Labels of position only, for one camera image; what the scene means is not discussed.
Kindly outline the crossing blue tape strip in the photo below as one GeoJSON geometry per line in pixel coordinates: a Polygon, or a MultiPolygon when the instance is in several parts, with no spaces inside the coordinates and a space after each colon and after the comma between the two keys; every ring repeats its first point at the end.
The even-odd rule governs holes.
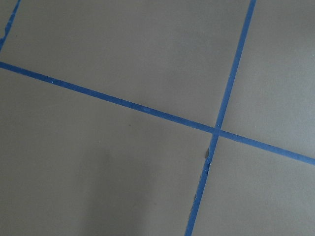
{"type": "Polygon", "coordinates": [[[285,156],[285,157],[288,157],[288,158],[291,158],[291,159],[294,159],[297,161],[301,161],[301,162],[311,164],[311,165],[315,164],[315,159],[312,157],[308,157],[308,156],[305,156],[305,155],[302,155],[302,154],[299,154],[296,152],[289,151],[287,149],[283,149],[283,148],[276,147],[276,146],[273,146],[270,144],[266,144],[266,143],[263,143],[263,142],[260,142],[257,140],[253,140],[253,139],[250,139],[247,137],[243,137],[243,136],[240,136],[240,135],[237,135],[234,133],[230,133],[230,132],[227,132],[224,130],[216,131],[214,127],[211,127],[211,126],[208,126],[205,124],[201,124],[201,123],[198,123],[196,121],[192,121],[192,120],[182,118],[179,116],[175,116],[175,115],[172,115],[169,113],[165,113],[165,112],[162,112],[162,111],[159,111],[159,110],[147,107],[147,106],[143,106],[143,105],[136,104],[136,103],[133,103],[130,101],[126,101],[126,100],[123,100],[123,99],[120,99],[120,98],[117,98],[117,97],[114,97],[111,95],[107,95],[105,93],[101,93],[101,92],[98,92],[98,91],[95,91],[95,90],[92,90],[89,88],[85,88],[85,87],[82,87],[82,86],[79,86],[76,84],[68,83],[66,81],[62,81],[62,80],[52,78],[52,77],[49,77],[46,75],[42,75],[42,74],[39,74],[39,73],[36,73],[33,71],[29,71],[29,70],[26,70],[26,69],[23,69],[23,68],[5,63],[5,62],[1,62],[0,67],[1,67],[1,69],[15,72],[17,74],[21,74],[21,75],[24,75],[24,76],[27,76],[27,77],[30,77],[33,79],[47,82],[47,83],[55,85],[55,86],[59,86],[59,87],[69,89],[69,90],[72,90],[72,91],[75,91],[78,93],[82,93],[82,94],[85,94],[85,95],[88,95],[91,97],[95,97],[97,99],[104,100],[104,101],[107,101],[110,103],[114,103],[114,104],[117,104],[117,105],[120,105],[123,107],[127,107],[127,108],[130,108],[132,110],[143,112],[143,113],[146,113],[146,114],[158,117],[158,118],[162,118],[162,119],[169,120],[169,121],[172,121],[175,123],[179,123],[179,124],[182,124],[182,125],[187,126],[187,127],[191,127],[191,128],[197,129],[197,130],[211,133],[211,134],[218,134],[220,137],[230,139],[230,140],[233,140],[233,141],[236,141],[239,143],[243,143],[243,144],[246,144],[246,145],[249,145],[249,146],[252,146],[255,148],[259,148],[262,150],[266,150],[266,151],[269,151],[272,153],[276,153],[276,154],[279,154],[279,155],[282,155],[282,156],[285,156]]]}

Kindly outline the long blue tape strip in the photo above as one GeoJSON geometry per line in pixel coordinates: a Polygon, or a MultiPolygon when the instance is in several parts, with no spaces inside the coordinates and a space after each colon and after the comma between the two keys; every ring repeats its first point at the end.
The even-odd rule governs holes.
{"type": "Polygon", "coordinates": [[[192,235],[192,232],[193,232],[193,228],[194,228],[195,221],[197,218],[197,214],[198,214],[198,210],[199,210],[200,203],[202,200],[203,192],[204,192],[205,185],[207,182],[208,174],[209,174],[209,171],[211,168],[214,153],[215,153],[216,146],[218,143],[219,134],[220,134],[221,127],[222,127],[222,124],[224,121],[224,117],[225,117],[226,109],[227,109],[227,106],[229,103],[230,95],[231,95],[231,92],[233,89],[233,84],[235,81],[236,73],[237,73],[238,66],[239,66],[239,63],[241,60],[244,44],[245,44],[248,30],[250,27],[250,23],[251,23],[253,11],[255,8],[255,4],[256,4],[256,1],[251,0],[249,3],[248,9],[247,9],[247,13],[246,13],[246,17],[245,17],[245,20],[244,20],[244,23],[242,26],[242,31],[241,31],[240,38],[238,41],[236,53],[235,53],[235,56],[233,59],[233,64],[232,64],[232,67],[231,67],[231,70],[229,73],[229,77],[228,77],[228,80],[226,83],[224,95],[223,95],[223,98],[221,101],[219,113],[218,113],[215,128],[214,128],[214,132],[212,134],[211,141],[209,144],[208,155],[205,159],[205,162],[204,162],[204,165],[203,165],[203,168],[201,171],[199,183],[197,186],[197,190],[196,190],[194,200],[193,200],[193,203],[191,206],[191,210],[190,210],[190,214],[189,214],[189,218],[188,218],[188,222],[187,222],[187,226],[186,226],[186,230],[185,230],[185,234],[184,234],[185,236],[190,236],[190,235],[192,235]]]}

